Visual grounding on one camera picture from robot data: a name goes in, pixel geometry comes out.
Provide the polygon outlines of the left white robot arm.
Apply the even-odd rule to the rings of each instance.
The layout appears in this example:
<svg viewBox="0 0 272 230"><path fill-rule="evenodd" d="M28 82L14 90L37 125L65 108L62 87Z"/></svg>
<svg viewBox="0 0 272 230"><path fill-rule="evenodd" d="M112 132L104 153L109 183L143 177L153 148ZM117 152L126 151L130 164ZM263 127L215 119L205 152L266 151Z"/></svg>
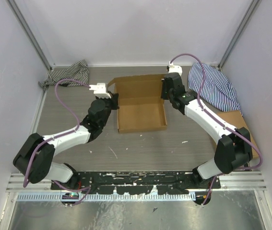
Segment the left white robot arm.
<svg viewBox="0 0 272 230"><path fill-rule="evenodd" d="M119 94L109 95L109 98L96 98L87 116L76 127L54 135L33 133L27 138L12 162L25 176L24 187L48 179L68 190L77 189L80 183L77 171L67 163L53 162L53 158L67 149L98 138L111 112L119 108Z"/></svg>

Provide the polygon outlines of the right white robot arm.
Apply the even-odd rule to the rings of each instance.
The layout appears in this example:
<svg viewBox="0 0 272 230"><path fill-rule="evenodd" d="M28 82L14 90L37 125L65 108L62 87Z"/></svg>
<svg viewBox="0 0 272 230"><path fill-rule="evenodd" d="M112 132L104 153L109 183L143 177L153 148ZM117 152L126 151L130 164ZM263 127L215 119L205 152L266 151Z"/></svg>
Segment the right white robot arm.
<svg viewBox="0 0 272 230"><path fill-rule="evenodd" d="M216 143L214 157L192 170L191 178L198 189L206 188L211 177L229 174L253 159L249 131L237 129L204 104L199 105L196 92L185 90L178 73L164 76L161 98L200 125Z"/></svg>

